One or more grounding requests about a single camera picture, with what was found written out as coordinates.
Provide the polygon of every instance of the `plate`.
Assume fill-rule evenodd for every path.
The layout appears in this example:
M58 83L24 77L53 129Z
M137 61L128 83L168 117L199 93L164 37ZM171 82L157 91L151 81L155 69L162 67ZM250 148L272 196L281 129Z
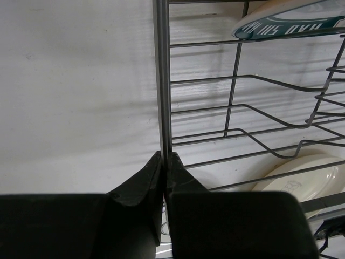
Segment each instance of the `plate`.
M270 172L267 176L278 175L339 161L343 160L327 154L308 155L297 158L278 167L274 171ZM344 187L345 165L340 165L281 177L271 181L260 182L255 185L253 190L280 190L283 192L291 193L297 198L299 202L304 202L311 199L316 199L318 197L340 193L343 191ZM307 213L306 217L312 217L319 212L320 210Z
M344 0L271 0L240 20L232 35L262 39L333 27L345 27Z

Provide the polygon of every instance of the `white plate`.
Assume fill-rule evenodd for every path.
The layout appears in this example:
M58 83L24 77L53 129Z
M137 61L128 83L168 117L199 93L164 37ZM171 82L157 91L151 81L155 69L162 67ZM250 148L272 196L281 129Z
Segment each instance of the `white plate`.
M342 159L325 154L304 156L278 167L267 176L339 161L342 161ZM260 182L255 185L253 190L281 190L291 193L299 202L304 202L318 197L340 193L344 187L345 165L340 165ZM309 218L319 212L307 213L306 217Z

